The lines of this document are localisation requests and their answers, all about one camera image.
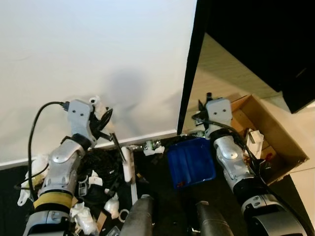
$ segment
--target cardboard box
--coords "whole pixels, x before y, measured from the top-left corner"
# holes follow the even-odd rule
[[[280,180],[290,170],[309,160],[299,145],[281,126],[265,106],[253,95],[247,95],[231,103],[232,126],[244,134],[246,129],[259,130],[264,135],[261,158],[271,163],[271,171],[265,179],[268,183]]]

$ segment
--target tan tape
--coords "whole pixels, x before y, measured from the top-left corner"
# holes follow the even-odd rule
[[[55,203],[71,208],[72,196],[67,193],[51,192],[44,193],[34,202],[34,208],[46,203]]]

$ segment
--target tiled floor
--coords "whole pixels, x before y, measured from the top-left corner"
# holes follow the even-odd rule
[[[193,82],[184,131],[195,129],[191,115],[197,110],[198,99],[205,94],[214,97],[235,97],[255,94],[281,121],[284,129],[301,146],[309,161],[292,170],[292,179],[315,225],[315,108],[291,114],[281,93],[275,92],[209,35],[205,35],[198,67]]]

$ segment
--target black cable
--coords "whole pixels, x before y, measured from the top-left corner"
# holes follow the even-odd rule
[[[253,153],[250,151],[250,149],[248,148],[248,146],[246,145],[244,139],[242,138],[242,136],[236,131],[236,129],[234,129],[233,127],[226,125],[226,124],[222,124],[216,121],[212,121],[212,120],[205,120],[205,119],[201,119],[199,117],[197,117],[198,114],[193,115],[191,118],[193,120],[199,121],[199,122],[203,122],[206,124],[212,124],[212,125],[217,125],[220,126],[222,128],[226,128],[228,130],[230,130],[233,134],[236,135],[236,137],[239,138],[239,145],[240,147],[242,147],[243,149],[245,149],[247,151],[247,153],[249,154],[249,157],[252,159],[252,162],[254,164],[254,161],[258,161],[257,158],[253,155]],[[307,224],[305,222],[305,220],[285,201],[283,200],[283,198],[281,198],[278,194],[276,194],[267,184],[266,182],[263,180],[263,178],[260,175],[260,169],[262,164],[265,163],[265,161],[262,161],[259,163],[258,168],[256,170],[254,170],[255,175],[258,177],[258,179],[261,181],[262,186],[272,195],[275,196],[275,198],[285,207],[287,208],[290,212],[292,212],[292,214],[296,217],[296,219],[301,223],[301,225],[303,226],[303,228],[311,234],[314,235],[314,230],[311,226],[309,226],[309,224]]]
[[[63,102],[48,102],[45,105],[43,105],[37,112],[35,119],[33,121],[33,125],[31,126],[31,133],[30,133],[30,137],[29,137],[29,144],[28,144],[28,171],[29,171],[29,187],[30,187],[30,197],[32,198],[33,201],[36,201],[38,199],[35,190],[33,188],[33,183],[32,183],[32,152],[31,152],[31,148],[32,148],[32,139],[33,139],[33,134],[34,134],[34,130],[35,130],[35,126],[37,123],[37,120],[39,118],[40,113],[49,105],[52,104],[58,104],[58,105],[63,105]]]
[[[49,166],[49,165],[47,164],[46,167],[45,167],[43,170],[41,170],[40,172],[38,172],[38,173],[35,174],[35,175],[32,175],[31,177],[34,178],[34,177],[40,175],[41,173],[43,173],[43,172],[48,168],[48,166]],[[29,181],[29,178],[26,178],[26,179],[23,180],[22,182],[17,183],[16,185],[14,185],[13,188],[16,189],[16,190],[22,190],[22,189],[24,189],[24,190],[29,190],[30,188],[23,188],[23,187],[21,187],[22,183],[24,183],[24,182],[26,182],[26,181]]]

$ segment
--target blue plastic container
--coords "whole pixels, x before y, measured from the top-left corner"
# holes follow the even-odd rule
[[[216,177],[210,142],[204,138],[170,146],[167,158],[175,189]]]

